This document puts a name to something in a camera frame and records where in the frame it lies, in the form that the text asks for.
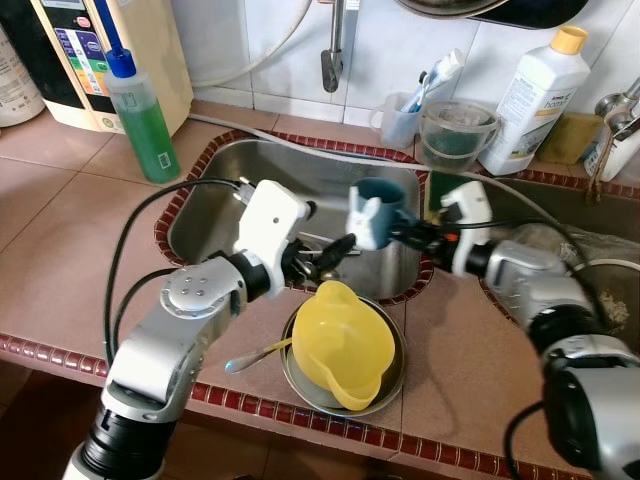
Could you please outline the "yellow sponge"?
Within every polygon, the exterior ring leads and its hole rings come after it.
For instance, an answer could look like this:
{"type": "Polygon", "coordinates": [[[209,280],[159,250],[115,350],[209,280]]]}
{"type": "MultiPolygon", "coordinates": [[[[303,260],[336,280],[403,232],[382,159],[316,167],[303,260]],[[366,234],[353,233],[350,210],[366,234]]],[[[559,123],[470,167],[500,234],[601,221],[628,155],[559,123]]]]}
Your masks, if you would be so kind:
{"type": "Polygon", "coordinates": [[[572,165],[584,154],[605,124],[603,116],[595,114],[564,113],[550,129],[548,137],[539,147],[539,161],[572,165]]]}

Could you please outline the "clear plastic bag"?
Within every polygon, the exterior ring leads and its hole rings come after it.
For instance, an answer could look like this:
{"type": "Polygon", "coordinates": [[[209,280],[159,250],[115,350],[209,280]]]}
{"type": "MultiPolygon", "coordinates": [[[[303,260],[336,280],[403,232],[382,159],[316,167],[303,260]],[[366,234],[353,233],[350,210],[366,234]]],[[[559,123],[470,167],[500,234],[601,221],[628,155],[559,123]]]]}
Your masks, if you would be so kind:
{"type": "Polygon", "coordinates": [[[531,223],[516,227],[509,234],[512,241],[548,252],[558,253],[572,266],[598,259],[622,259],[640,264],[640,244],[631,239],[590,232],[577,227],[564,228],[573,242],[548,225],[531,223]]]}

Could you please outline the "white bottle yellow cap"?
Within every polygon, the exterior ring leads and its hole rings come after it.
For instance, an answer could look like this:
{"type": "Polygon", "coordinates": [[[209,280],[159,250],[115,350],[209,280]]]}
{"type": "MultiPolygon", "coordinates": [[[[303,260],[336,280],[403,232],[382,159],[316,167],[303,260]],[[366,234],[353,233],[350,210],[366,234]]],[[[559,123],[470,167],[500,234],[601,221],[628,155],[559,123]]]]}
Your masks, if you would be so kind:
{"type": "Polygon", "coordinates": [[[500,132],[480,157],[494,177],[521,172],[529,166],[550,129],[590,76],[581,51],[589,32],[563,26],[547,46],[535,47],[518,60],[515,74],[498,102],[500,132]]]}

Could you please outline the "steel fork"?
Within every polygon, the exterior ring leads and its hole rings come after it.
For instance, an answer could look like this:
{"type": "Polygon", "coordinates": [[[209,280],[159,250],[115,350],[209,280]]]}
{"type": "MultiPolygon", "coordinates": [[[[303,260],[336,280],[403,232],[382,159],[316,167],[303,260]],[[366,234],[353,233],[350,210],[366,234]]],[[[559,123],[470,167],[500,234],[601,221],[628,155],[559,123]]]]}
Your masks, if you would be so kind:
{"type": "Polygon", "coordinates": [[[278,342],[273,344],[269,344],[269,346],[255,349],[255,351],[247,353],[247,355],[232,358],[232,360],[225,362],[224,371],[229,372],[229,374],[236,374],[236,372],[242,372],[246,369],[250,369],[250,367],[256,365],[257,362],[273,355],[273,353],[279,351],[279,349],[289,346],[292,342],[292,338],[285,338],[283,340],[278,340],[278,342]]]}

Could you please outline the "steel strainer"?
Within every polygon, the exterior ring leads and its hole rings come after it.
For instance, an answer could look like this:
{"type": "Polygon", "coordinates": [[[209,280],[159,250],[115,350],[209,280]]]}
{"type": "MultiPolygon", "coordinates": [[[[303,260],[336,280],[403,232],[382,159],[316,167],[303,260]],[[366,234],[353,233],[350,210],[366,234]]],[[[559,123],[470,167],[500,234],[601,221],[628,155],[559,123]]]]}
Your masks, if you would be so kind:
{"type": "Polygon", "coordinates": [[[640,351],[639,264],[622,259],[598,259],[577,265],[576,273],[595,289],[608,314],[607,332],[632,352],[640,351]]]}

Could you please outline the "chrome sink faucet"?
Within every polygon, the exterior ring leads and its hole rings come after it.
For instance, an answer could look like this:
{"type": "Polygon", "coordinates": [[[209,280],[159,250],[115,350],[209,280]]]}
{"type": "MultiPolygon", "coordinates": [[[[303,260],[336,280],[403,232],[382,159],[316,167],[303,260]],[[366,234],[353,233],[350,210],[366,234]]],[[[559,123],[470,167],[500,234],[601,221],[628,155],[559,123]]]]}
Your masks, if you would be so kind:
{"type": "Polygon", "coordinates": [[[634,115],[639,99],[640,79],[636,78],[625,92],[605,96],[596,104],[595,114],[602,116],[602,128],[580,157],[590,178],[585,189],[585,200],[589,204],[602,201],[603,184],[616,178],[639,151],[636,137],[639,124],[634,115]]]}

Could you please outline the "steel sink basin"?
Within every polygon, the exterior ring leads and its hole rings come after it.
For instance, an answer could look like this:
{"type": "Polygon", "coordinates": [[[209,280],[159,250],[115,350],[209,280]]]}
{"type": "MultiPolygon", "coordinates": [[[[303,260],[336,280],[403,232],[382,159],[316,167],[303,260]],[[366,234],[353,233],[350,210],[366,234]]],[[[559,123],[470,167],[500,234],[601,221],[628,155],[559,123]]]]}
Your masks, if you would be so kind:
{"type": "MultiPolygon", "coordinates": [[[[260,140],[242,131],[221,134],[192,166],[193,178],[244,178],[276,180],[302,200],[317,205],[312,218],[298,225],[298,232],[338,238],[346,232],[348,188],[365,177],[384,177],[406,191],[404,210],[422,211],[426,175],[412,169],[412,157],[392,148],[285,134],[285,141],[333,154],[353,154],[381,159],[370,166],[317,157],[287,145],[260,140]]],[[[238,220],[244,205],[232,189],[214,186],[193,188],[174,198],[156,225],[156,242],[174,264],[205,260],[211,253],[229,252],[236,242],[238,220]]],[[[403,244],[384,250],[361,251],[346,257],[337,269],[338,280],[362,297],[383,305],[397,305],[424,291],[433,278],[433,265],[421,253],[403,244]]]]}
{"type": "Polygon", "coordinates": [[[512,191],[504,191],[489,183],[484,188],[499,219],[540,218],[539,212],[516,197],[517,193],[521,193],[554,219],[561,221],[564,227],[577,227],[640,242],[640,200],[636,187],[621,187],[620,195],[605,193],[599,204],[589,204],[584,192],[576,187],[577,183],[584,182],[582,178],[522,172],[515,178],[499,178],[498,182],[512,191]]]}

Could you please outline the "green dish soap bottle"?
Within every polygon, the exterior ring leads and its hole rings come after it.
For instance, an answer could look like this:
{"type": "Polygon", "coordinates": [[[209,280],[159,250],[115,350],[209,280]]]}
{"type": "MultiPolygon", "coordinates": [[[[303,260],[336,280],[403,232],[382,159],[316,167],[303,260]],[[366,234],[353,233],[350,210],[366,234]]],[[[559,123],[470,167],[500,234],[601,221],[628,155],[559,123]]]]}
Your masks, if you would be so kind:
{"type": "Polygon", "coordinates": [[[177,179],[180,164],[163,106],[150,76],[134,64],[131,52],[113,49],[105,52],[111,105],[148,182],[165,184],[177,179]]]}

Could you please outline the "shallow steel bowl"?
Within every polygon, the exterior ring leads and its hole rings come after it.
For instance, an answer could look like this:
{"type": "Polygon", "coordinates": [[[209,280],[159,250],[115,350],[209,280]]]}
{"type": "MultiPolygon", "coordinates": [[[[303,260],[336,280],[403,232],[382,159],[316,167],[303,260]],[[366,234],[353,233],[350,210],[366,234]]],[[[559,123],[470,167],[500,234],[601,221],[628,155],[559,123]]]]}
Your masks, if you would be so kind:
{"type": "Polygon", "coordinates": [[[381,385],[379,392],[375,394],[374,401],[365,410],[348,410],[338,402],[338,399],[333,396],[329,390],[325,390],[319,385],[316,385],[314,381],[308,380],[303,374],[300,365],[294,360],[291,347],[285,347],[282,351],[282,367],[289,385],[294,390],[294,393],[302,399],[303,402],[311,407],[312,410],[329,413],[338,417],[346,417],[346,419],[356,419],[356,417],[370,415],[383,408],[387,407],[394,398],[401,393],[404,384],[404,352],[403,342],[404,335],[399,328],[399,325],[389,316],[388,312],[384,310],[384,307],[379,305],[379,302],[374,300],[367,300],[362,297],[362,301],[374,308],[376,312],[381,316],[381,319],[385,321],[392,330],[394,337],[394,344],[396,344],[396,352],[394,352],[392,362],[387,371],[384,371],[383,378],[381,378],[381,385]]]}

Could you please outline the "yellow plastic bowl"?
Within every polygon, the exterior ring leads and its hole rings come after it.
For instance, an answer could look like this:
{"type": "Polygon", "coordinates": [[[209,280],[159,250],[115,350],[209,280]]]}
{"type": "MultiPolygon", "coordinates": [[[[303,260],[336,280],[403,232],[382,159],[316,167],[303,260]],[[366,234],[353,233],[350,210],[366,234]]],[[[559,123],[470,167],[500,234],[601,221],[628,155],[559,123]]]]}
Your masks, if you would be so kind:
{"type": "Polygon", "coordinates": [[[324,282],[302,303],[291,347],[306,378],[353,411],[374,403],[396,358],[387,320],[343,282],[324,282]]]}

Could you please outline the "green scouring sponge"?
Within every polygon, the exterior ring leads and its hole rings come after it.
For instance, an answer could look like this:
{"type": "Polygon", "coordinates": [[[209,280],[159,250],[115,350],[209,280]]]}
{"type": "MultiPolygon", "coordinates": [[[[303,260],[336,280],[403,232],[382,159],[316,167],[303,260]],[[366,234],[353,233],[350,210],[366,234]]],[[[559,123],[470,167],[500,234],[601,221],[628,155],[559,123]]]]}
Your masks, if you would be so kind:
{"type": "Polygon", "coordinates": [[[456,188],[456,175],[445,172],[430,172],[426,179],[424,219],[429,223],[439,224],[442,221],[442,197],[456,188]]]}

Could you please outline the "chrome wall tap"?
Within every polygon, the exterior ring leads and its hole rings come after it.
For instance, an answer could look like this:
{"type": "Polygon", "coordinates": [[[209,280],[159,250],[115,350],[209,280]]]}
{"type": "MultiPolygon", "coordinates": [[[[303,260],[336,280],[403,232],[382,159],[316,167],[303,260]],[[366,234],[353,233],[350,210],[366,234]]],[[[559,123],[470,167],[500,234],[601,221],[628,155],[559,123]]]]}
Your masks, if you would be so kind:
{"type": "Polygon", "coordinates": [[[361,0],[324,0],[332,6],[329,41],[321,51],[320,65],[323,73],[323,87],[326,92],[338,90],[340,77],[346,68],[349,50],[355,45],[355,29],[361,0]]]}

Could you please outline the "black pan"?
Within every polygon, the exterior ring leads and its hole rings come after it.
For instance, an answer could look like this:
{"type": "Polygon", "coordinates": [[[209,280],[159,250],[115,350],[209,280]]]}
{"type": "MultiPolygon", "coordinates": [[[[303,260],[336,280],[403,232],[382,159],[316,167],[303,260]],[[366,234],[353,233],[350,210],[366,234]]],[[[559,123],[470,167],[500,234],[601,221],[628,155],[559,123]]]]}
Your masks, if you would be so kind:
{"type": "Polygon", "coordinates": [[[563,26],[585,8],[589,0],[504,0],[472,19],[521,29],[563,26]]]}

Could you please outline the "white jug green cap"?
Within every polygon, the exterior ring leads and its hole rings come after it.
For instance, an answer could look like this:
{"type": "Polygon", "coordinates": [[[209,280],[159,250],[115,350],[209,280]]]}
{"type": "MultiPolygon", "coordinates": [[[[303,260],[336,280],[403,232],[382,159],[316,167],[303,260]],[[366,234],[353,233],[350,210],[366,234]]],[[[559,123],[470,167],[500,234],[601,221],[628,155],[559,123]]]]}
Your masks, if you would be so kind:
{"type": "Polygon", "coordinates": [[[0,29],[0,129],[28,122],[46,108],[26,65],[0,29]]]}

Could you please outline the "blue rabbit mug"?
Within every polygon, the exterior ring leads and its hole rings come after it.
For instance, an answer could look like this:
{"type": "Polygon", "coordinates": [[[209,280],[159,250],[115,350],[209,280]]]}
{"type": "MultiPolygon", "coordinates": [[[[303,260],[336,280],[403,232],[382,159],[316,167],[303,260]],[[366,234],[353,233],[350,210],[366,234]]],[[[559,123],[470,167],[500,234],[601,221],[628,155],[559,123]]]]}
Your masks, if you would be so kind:
{"type": "Polygon", "coordinates": [[[406,191],[384,177],[366,177],[349,187],[348,234],[360,250],[383,250],[392,243],[390,230],[403,218],[406,191]]]}

